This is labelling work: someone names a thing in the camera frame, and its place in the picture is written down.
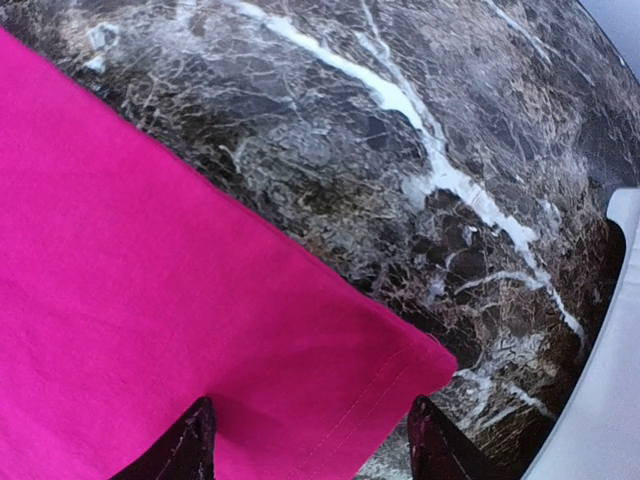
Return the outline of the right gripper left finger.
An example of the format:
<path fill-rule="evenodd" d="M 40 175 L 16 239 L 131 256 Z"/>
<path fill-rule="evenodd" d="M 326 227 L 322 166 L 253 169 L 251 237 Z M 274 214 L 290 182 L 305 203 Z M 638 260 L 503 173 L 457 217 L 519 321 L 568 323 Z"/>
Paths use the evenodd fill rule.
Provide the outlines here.
<path fill-rule="evenodd" d="M 213 480 L 216 417 L 212 400 L 198 398 L 138 459 L 113 480 Z"/>

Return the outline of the red t-shirt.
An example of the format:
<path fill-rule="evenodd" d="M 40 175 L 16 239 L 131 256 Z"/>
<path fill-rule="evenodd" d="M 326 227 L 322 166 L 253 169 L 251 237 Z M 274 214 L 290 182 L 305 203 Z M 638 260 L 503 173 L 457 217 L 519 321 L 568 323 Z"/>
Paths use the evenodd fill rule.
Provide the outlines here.
<path fill-rule="evenodd" d="M 350 479 L 456 367 L 2 34 L 3 478 L 109 478 L 206 396 L 217 478 Z"/>

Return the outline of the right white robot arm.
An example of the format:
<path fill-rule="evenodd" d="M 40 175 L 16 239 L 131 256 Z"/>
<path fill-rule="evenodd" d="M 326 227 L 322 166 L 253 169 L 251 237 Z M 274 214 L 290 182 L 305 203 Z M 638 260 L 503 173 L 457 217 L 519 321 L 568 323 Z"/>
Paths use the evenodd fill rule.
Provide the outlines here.
<path fill-rule="evenodd" d="M 606 317 L 584 370 L 527 479 L 639 476 L 639 191 L 616 190 L 607 217 L 626 251 Z M 508 479 L 425 396 L 408 416 L 415 479 Z M 216 422 L 201 397 L 119 479 L 211 479 Z"/>

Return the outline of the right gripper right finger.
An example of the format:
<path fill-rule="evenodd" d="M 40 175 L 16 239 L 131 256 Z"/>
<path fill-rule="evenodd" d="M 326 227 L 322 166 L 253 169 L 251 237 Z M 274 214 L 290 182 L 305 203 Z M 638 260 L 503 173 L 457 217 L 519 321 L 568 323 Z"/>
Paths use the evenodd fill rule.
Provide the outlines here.
<path fill-rule="evenodd" d="M 412 478 L 415 480 L 509 479 L 427 397 L 417 396 L 407 416 Z"/>

